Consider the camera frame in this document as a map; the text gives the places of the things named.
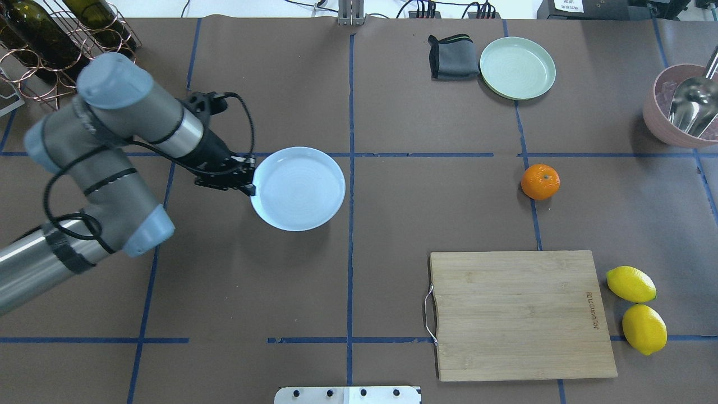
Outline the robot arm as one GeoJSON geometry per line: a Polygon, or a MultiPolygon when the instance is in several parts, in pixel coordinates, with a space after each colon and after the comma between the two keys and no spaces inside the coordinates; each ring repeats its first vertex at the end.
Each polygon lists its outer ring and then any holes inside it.
{"type": "Polygon", "coordinates": [[[123,251],[140,256],[168,240],[174,225],[124,148],[146,148],[195,176],[195,184],[255,195],[253,153],[231,151],[209,120],[238,94],[172,97],[119,53],[94,58],[69,105],[25,135],[29,158],[52,177],[46,222],[2,250],[2,314],[123,251]]]}

